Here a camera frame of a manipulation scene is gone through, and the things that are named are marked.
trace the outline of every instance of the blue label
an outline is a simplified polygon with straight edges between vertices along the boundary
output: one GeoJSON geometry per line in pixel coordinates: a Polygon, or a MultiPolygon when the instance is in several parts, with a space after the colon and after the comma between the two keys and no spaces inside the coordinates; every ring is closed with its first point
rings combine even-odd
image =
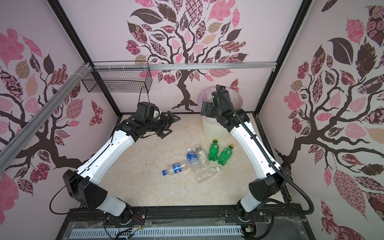
{"type": "Polygon", "coordinates": [[[197,156],[194,151],[187,153],[187,160],[189,163],[195,163],[197,161],[197,156]]]}
{"type": "Polygon", "coordinates": [[[175,171],[175,173],[181,172],[180,163],[176,163],[173,165],[173,171],[175,171]]]}

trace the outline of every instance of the unlabeled bottle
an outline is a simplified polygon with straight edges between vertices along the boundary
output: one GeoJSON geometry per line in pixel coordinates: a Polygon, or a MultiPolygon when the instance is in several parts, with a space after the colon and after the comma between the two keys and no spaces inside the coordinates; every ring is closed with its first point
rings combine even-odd
{"type": "Polygon", "coordinates": [[[199,183],[213,177],[218,172],[220,172],[219,167],[208,167],[206,169],[203,169],[201,173],[199,173],[198,176],[195,177],[195,179],[199,183]]]}
{"type": "Polygon", "coordinates": [[[224,148],[224,150],[221,152],[219,158],[217,159],[217,162],[224,166],[228,159],[231,157],[232,155],[232,149],[233,149],[233,145],[229,145],[228,147],[224,148]]]}
{"type": "Polygon", "coordinates": [[[217,139],[215,138],[213,143],[209,147],[208,159],[210,161],[216,161],[217,160],[217,154],[218,154],[218,145],[217,145],[217,139]]]}
{"type": "Polygon", "coordinates": [[[176,173],[185,171],[187,169],[188,169],[187,161],[181,160],[178,163],[175,163],[175,164],[172,164],[172,165],[168,165],[167,169],[163,170],[162,173],[163,173],[163,176],[165,176],[165,175],[175,175],[176,173]]]}
{"type": "Polygon", "coordinates": [[[197,158],[199,158],[199,160],[201,161],[201,166],[202,167],[209,167],[211,164],[210,164],[207,156],[205,155],[205,152],[201,148],[200,144],[196,144],[195,148],[196,148],[197,158]]]}
{"type": "Polygon", "coordinates": [[[192,151],[192,148],[187,148],[187,160],[192,172],[198,172],[201,170],[201,162],[196,156],[196,153],[192,151]]]}

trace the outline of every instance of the tree mural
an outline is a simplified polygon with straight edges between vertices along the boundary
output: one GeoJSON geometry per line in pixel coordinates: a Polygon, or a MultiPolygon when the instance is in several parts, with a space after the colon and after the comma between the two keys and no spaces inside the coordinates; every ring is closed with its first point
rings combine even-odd
{"type": "MultiPolygon", "coordinates": [[[[369,17],[365,37],[362,21],[348,19],[346,32],[350,41],[340,37],[330,39],[333,54],[326,54],[321,45],[310,65],[304,62],[299,66],[298,80],[292,83],[292,91],[284,97],[292,110],[288,119],[293,122],[292,130],[296,136],[289,155],[277,149],[276,152],[283,160],[282,166],[291,168],[298,151],[309,145],[308,154],[314,154],[314,163],[324,160],[326,184],[332,184],[333,174],[336,189],[350,206],[367,218],[366,196],[384,220],[384,195],[376,192],[384,192],[384,187],[372,178],[382,174],[384,166],[370,163],[372,155],[365,159],[357,159],[354,155],[365,152],[375,154],[377,158],[384,157],[384,153],[369,145],[373,141],[384,144],[384,129],[378,126],[384,124],[384,107],[376,107],[384,101],[384,53],[377,61],[375,51],[375,48],[380,53],[384,50],[384,8],[366,8],[369,17]],[[353,45],[359,45],[357,54],[353,45]],[[349,174],[365,176],[351,177],[342,169],[349,174]]],[[[332,230],[328,230],[333,229],[331,225],[335,222],[325,220],[322,219],[324,229],[331,234],[332,230]]]]}
{"type": "MultiPolygon", "coordinates": [[[[23,44],[17,42],[18,34],[15,30],[9,28],[7,33],[8,36],[0,33],[0,58],[6,67],[11,60],[23,59],[21,53],[25,48],[23,44]]],[[[7,138],[0,137],[0,142],[4,145],[7,145],[27,124],[29,115],[33,117],[40,107],[48,102],[48,94],[51,91],[52,94],[57,92],[54,85],[62,85],[68,78],[65,64],[55,70],[49,54],[43,58],[40,48],[32,40],[26,37],[23,37],[23,40],[31,54],[16,65],[17,78],[10,74],[9,69],[0,66],[0,78],[5,86],[3,93],[0,93],[0,116],[8,119],[0,121],[0,134],[7,136],[7,138]]],[[[16,160],[22,159],[22,161],[6,168],[6,170],[19,168],[13,179],[17,179],[20,190],[33,195],[33,183],[46,180],[52,167],[78,168],[82,165],[79,159],[60,156],[58,152],[58,146],[65,146],[63,139],[70,137],[65,128],[76,127],[80,123],[76,120],[83,108],[83,99],[76,99],[79,92],[80,84],[41,126],[35,134],[37,140],[32,139],[30,141],[32,145],[17,155],[16,160]]]]}
{"type": "MultiPolygon", "coordinates": [[[[247,54],[238,53],[246,42],[235,42],[241,29],[235,29],[240,21],[240,13],[235,8],[235,0],[204,0],[211,10],[207,20],[202,19],[203,0],[185,0],[185,11],[183,0],[135,0],[143,7],[135,10],[131,14],[128,28],[134,40],[127,41],[126,49],[136,56],[136,63],[148,61],[150,64],[173,64],[173,63],[224,63],[242,62],[247,54]],[[157,13],[149,8],[156,8],[157,13]],[[135,24],[130,21],[137,21],[140,18],[146,24],[135,24]],[[206,22],[210,19],[218,21],[206,27],[206,22]]],[[[206,70],[172,70],[172,71],[152,71],[152,76],[157,76],[159,82],[162,80],[168,84],[176,83],[183,94],[183,100],[174,108],[184,106],[186,110],[189,106],[197,106],[191,100],[190,93],[185,85],[186,80],[200,81],[205,77],[208,81],[213,81],[213,77],[220,78],[231,73],[229,69],[206,70]]]]}

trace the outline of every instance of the black mesh basket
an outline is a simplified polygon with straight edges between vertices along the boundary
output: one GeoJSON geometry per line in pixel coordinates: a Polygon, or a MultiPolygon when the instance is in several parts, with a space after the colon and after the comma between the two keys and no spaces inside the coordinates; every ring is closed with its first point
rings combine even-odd
{"type": "Polygon", "coordinates": [[[102,80],[110,93],[148,93],[152,84],[148,62],[128,62],[135,62],[135,64],[141,64],[144,67],[132,68],[132,65],[121,68],[95,67],[83,78],[83,84],[90,93],[102,92],[97,80],[102,80]]]}

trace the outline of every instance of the wallpaper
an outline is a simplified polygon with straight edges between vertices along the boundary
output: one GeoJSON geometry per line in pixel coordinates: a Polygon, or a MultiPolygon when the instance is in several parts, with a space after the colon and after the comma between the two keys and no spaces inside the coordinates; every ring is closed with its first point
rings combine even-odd
{"type": "Polygon", "coordinates": [[[317,239],[382,238],[383,29],[378,1],[315,2],[260,114],[317,239]]]}
{"type": "MultiPolygon", "coordinates": [[[[45,1],[14,1],[2,7],[27,17],[9,16],[0,25],[0,147],[4,148],[82,60],[45,1]],[[40,17],[28,19],[31,10],[40,17]]],[[[23,238],[29,232],[39,239],[53,239],[57,235],[65,216],[50,213],[49,202],[64,184],[63,173],[82,165],[105,143],[116,119],[102,94],[88,93],[81,82],[74,87],[0,176],[2,236],[23,238]],[[27,227],[19,231],[20,225],[27,227]],[[41,226],[49,230],[39,231],[41,226]]],[[[53,203],[56,212],[75,206],[65,192],[53,203]]]]}
{"type": "MultiPolygon", "coordinates": [[[[157,65],[275,61],[301,1],[61,3],[94,61],[148,61],[157,65]],[[279,21],[273,20],[273,16],[279,16],[279,21]],[[85,24],[84,17],[94,25],[85,24]],[[95,37],[101,28],[102,34],[95,37]]],[[[243,89],[239,94],[245,103],[244,110],[253,111],[270,69],[151,70],[151,75],[149,97],[162,111],[200,111],[197,96],[216,84],[228,88],[238,84],[243,89]]],[[[136,110],[138,93],[112,93],[112,96],[122,112],[136,110]]]]}

